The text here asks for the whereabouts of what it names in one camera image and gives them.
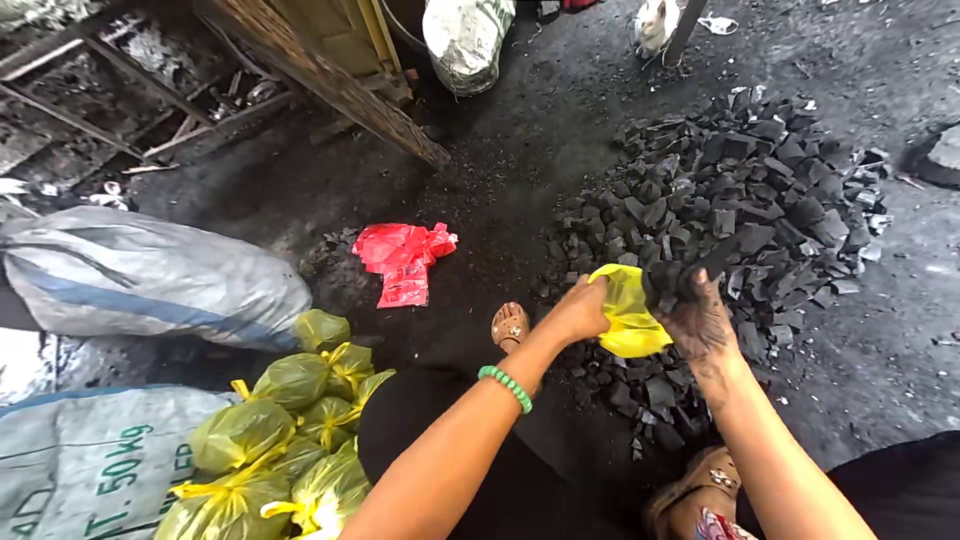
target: yellow plastic bag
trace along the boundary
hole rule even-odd
[[[364,379],[360,383],[360,387],[357,389],[357,399],[353,401],[353,410],[358,414],[363,411],[364,405],[370,400],[370,396],[373,395],[373,392],[380,387],[380,384],[383,384],[384,380],[389,379],[396,374],[396,369],[388,369],[387,371],[381,371],[380,373],[370,376],[367,379]]]
[[[317,461],[330,455],[319,444],[299,435],[294,435],[287,451],[270,463],[270,470],[283,474],[293,484],[310,470]]]
[[[322,356],[300,353],[267,366],[253,392],[242,380],[231,384],[244,400],[267,398],[287,410],[300,410],[323,395],[329,376],[330,366]]]
[[[340,535],[372,486],[357,457],[356,438],[334,455],[317,462],[294,484],[292,503],[276,502],[260,508],[260,515],[272,517],[293,512],[293,521],[310,540],[332,540]]]
[[[303,412],[303,425],[298,433],[334,453],[352,436],[349,427],[358,416],[353,407],[340,398],[320,398]]]
[[[607,300],[603,314],[610,330],[600,334],[600,345],[624,358],[659,353],[673,343],[670,334],[647,311],[643,292],[643,270],[623,264],[607,264],[590,275],[588,282],[607,276]]]
[[[357,396],[360,382],[373,375],[373,349],[347,342],[332,353],[321,353],[321,356],[332,372],[326,382],[325,395],[352,402]]]
[[[255,400],[217,411],[200,424],[187,444],[197,467],[225,473],[253,463],[278,443],[293,436],[294,419],[270,400]]]
[[[350,322],[322,309],[310,309],[294,321],[294,334],[307,353],[332,351],[350,339]]]
[[[172,488],[180,497],[156,530],[155,540],[278,540],[289,516],[262,517],[260,507],[290,498],[290,481],[264,464],[284,445],[262,455],[250,467],[209,484]]]

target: blue stripe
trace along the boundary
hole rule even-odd
[[[69,390],[66,392],[57,392],[55,394],[46,394],[44,396],[36,396],[35,398],[28,398],[22,402],[17,402],[13,405],[8,405],[0,407],[0,418],[7,416],[8,414],[15,412],[20,409],[37,406],[37,405],[46,405],[53,402],[59,402],[62,400],[76,400],[80,398],[92,398],[95,396],[104,396],[107,394],[119,394],[121,392],[126,392],[127,390],[149,390],[151,388],[190,388],[190,386],[183,386],[182,384],[144,384],[143,386],[118,386],[115,388],[93,388],[91,390]]]
[[[17,269],[23,272],[33,286],[64,304],[132,313],[178,325],[207,327],[233,334],[246,343],[262,343],[281,351],[291,351],[298,346],[297,338],[288,331],[273,332],[255,321],[58,278],[47,274],[27,259],[15,255],[10,257],[16,259],[14,264]]]

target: green bead bracelet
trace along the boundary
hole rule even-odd
[[[523,387],[516,383],[515,380],[511,379],[509,375],[503,373],[496,366],[483,366],[480,368],[480,371],[477,372],[477,379],[483,379],[484,377],[491,377],[496,379],[499,383],[507,387],[508,390],[514,393],[516,400],[520,402],[520,407],[523,409],[523,414],[527,414],[534,409],[533,402],[530,401],[530,396],[527,396],[527,393],[523,391]]]

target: sandal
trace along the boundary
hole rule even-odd
[[[493,316],[493,323],[490,328],[493,343],[507,354],[510,351],[503,347],[504,341],[510,339],[519,345],[523,343],[529,333],[530,318],[527,317],[527,312],[523,310],[523,307],[520,307],[520,304],[516,302],[504,304]]]
[[[696,454],[686,468],[686,475],[664,486],[654,495],[643,516],[643,525],[647,537],[652,540],[669,538],[667,512],[674,504],[701,489],[719,489],[736,504],[736,494],[740,490],[740,475],[736,472],[730,451],[725,446],[707,448]],[[691,524],[696,517],[691,516]]]

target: forearm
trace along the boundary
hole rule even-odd
[[[498,367],[532,396],[562,348],[549,329],[537,328]],[[446,538],[520,412],[502,384],[478,381],[394,461],[340,538]]]
[[[768,538],[876,538],[794,439],[738,351],[692,367]]]

